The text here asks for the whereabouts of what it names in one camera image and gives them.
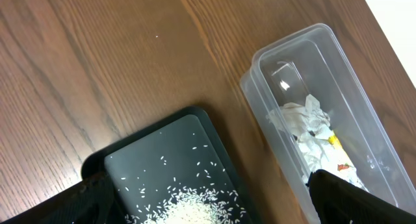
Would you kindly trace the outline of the pile of white rice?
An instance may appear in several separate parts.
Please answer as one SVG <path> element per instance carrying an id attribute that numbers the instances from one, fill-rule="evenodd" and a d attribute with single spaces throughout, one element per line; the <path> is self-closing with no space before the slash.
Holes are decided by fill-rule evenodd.
<path id="1" fill-rule="evenodd" d="M 250 223 L 206 133 L 156 132 L 113 153 L 107 170 L 126 223 Z"/>

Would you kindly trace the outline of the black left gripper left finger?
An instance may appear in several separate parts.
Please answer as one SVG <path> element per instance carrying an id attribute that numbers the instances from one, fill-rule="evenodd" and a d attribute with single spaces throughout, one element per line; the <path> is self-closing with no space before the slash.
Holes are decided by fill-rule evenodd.
<path id="1" fill-rule="evenodd" d="M 111 178 L 99 172 L 3 224 L 105 223 L 113 201 Z"/>

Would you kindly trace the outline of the white tissue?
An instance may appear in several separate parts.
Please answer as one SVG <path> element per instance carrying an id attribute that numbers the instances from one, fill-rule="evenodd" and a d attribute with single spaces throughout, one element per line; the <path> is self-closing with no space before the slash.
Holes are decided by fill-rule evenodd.
<path id="1" fill-rule="evenodd" d="M 338 175 L 337 166 L 335 161 L 332 160 L 333 147 L 328 141 L 319 140 L 305 132 L 298 137 L 296 143 L 310 172 L 324 169 Z"/>
<path id="2" fill-rule="evenodd" d="M 278 111 L 289 132 L 297 138 L 305 132 L 320 140 L 328 140 L 331 136 L 330 117 L 320 108 L 319 100 L 311 94 L 307 95 L 305 105 L 286 103 L 266 115 L 270 123 L 282 130 L 283 125 L 280 123 Z"/>

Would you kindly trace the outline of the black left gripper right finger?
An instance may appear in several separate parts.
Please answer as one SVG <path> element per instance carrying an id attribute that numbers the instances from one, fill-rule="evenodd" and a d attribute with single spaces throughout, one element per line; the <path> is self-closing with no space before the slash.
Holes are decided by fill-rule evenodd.
<path id="1" fill-rule="evenodd" d="M 322 224 L 415 224 L 415 216 L 323 170 L 306 183 Z"/>

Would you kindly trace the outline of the silver foil snack wrapper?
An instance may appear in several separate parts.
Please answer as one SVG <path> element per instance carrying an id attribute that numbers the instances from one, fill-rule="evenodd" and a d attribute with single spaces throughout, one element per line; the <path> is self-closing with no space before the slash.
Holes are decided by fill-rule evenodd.
<path id="1" fill-rule="evenodd" d="M 335 161 L 338 176 L 350 184 L 353 184 L 354 186 L 357 186 L 358 188 L 361 188 L 367 192 L 368 189 L 365 187 L 362 180 L 358 177 L 357 168 L 343 149 L 340 140 L 335 135 L 334 131 L 330 131 L 330 133 L 331 136 L 328 138 L 328 142 L 333 147 L 331 159 Z"/>

